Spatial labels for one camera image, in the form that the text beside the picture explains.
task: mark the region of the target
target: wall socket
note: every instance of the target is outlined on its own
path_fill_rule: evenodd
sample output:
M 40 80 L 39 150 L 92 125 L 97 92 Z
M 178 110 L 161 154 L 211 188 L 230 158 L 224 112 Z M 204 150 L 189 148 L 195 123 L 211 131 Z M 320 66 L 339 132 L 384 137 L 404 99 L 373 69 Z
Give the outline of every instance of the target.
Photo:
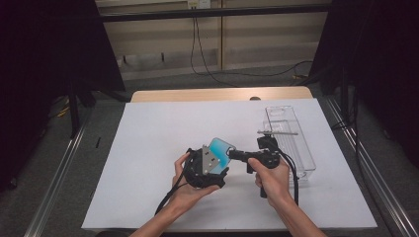
M 188 0 L 188 9 L 210 8 L 210 0 Z

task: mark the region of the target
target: white table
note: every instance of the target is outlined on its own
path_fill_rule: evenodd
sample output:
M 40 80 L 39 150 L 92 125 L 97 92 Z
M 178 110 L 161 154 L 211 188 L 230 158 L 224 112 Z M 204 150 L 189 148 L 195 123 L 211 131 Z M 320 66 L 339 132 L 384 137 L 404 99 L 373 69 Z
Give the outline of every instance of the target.
M 299 189 L 299 205 L 320 228 L 360 229 L 377 224 L 315 99 L 242 102 L 151 102 L 126 105 L 82 228 L 137 228 L 171 188 L 173 163 L 191 147 L 219 137 L 257 151 L 264 109 L 293 106 L 316 164 Z M 202 199 L 168 231 L 286 229 L 259 197 L 254 176 L 230 162 L 221 190 Z

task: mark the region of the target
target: clear plastic box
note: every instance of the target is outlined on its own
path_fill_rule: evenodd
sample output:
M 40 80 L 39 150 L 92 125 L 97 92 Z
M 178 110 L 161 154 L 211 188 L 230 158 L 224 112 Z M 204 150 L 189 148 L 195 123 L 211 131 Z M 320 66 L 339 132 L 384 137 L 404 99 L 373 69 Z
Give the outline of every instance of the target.
M 300 181 L 307 181 L 315 170 L 315 164 L 293 107 L 268 107 L 263 121 L 264 131 L 274 133 L 280 149 L 288 154 L 296 166 Z

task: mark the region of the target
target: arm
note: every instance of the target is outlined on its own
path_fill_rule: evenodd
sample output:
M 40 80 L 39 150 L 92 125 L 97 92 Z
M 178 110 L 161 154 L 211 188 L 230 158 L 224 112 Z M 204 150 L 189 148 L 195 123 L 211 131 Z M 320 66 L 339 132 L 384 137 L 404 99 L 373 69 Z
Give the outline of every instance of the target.
M 181 156 L 175 162 L 175 177 L 172 185 L 176 183 L 182 174 L 182 164 L 188 158 L 189 153 Z M 186 184 L 182 178 L 180 186 Z M 184 185 L 177 190 L 166 206 L 152 217 L 147 223 L 130 235 L 131 237 L 157 237 L 160 236 L 179 216 L 191 209 L 201 198 L 219 189 L 219 186 L 210 186 L 205 189 L 195 189 L 190 185 Z
M 275 209 L 292 236 L 325 236 L 293 201 L 289 191 L 290 167 L 286 162 L 281 161 L 275 169 L 266 168 L 254 158 L 248 162 L 257 172 L 256 185 L 265 189 L 269 205 Z

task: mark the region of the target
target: forearm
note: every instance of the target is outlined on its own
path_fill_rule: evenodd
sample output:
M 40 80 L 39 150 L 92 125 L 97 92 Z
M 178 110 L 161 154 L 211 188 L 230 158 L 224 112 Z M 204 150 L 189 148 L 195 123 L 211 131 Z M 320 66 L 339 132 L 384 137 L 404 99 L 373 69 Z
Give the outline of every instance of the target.
M 282 200 L 278 206 L 281 208 L 275 207 L 275 210 L 292 236 L 326 236 L 295 204 L 292 198 Z
M 133 232 L 130 237 L 158 237 L 182 214 L 181 210 L 168 203 L 147 223 Z

